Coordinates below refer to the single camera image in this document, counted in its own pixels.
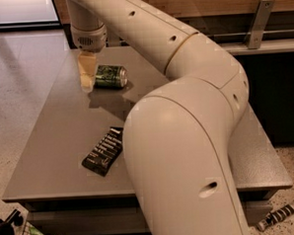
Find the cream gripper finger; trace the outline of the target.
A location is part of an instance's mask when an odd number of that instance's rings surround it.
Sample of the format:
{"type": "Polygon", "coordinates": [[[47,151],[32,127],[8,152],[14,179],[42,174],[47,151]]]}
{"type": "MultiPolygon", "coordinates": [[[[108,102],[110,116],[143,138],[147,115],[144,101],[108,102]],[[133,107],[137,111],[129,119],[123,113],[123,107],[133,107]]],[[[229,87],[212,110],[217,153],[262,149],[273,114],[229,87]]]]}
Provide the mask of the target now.
{"type": "Polygon", "coordinates": [[[90,93],[96,81],[97,57],[88,51],[81,51],[78,55],[78,69],[80,72],[81,88],[90,93]]]}

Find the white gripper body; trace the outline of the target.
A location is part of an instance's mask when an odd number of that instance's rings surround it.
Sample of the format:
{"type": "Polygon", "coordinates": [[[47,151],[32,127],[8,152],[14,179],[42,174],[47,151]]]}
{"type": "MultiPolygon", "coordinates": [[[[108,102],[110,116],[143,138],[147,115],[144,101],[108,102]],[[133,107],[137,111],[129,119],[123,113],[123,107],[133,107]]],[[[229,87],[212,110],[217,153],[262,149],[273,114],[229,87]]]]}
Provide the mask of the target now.
{"type": "Polygon", "coordinates": [[[73,43],[83,51],[98,53],[106,46],[108,34],[104,24],[93,30],[81,30],[71,26],[70,31],[73,43]]]}

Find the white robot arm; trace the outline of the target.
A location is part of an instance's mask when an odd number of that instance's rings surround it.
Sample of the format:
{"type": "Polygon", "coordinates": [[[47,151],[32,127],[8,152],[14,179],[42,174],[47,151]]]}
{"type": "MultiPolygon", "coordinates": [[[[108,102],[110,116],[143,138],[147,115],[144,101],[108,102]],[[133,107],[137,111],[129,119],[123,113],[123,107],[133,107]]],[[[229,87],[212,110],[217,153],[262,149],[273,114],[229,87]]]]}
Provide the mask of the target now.
{"type": "Polygon", "coordinates": [[[71,24],[104,25],[162,72],[124,123],[125,166],[152,235],[251,235],[228,159],[248,105],[233,55],[142,0],[67,0],[71,24]]]}

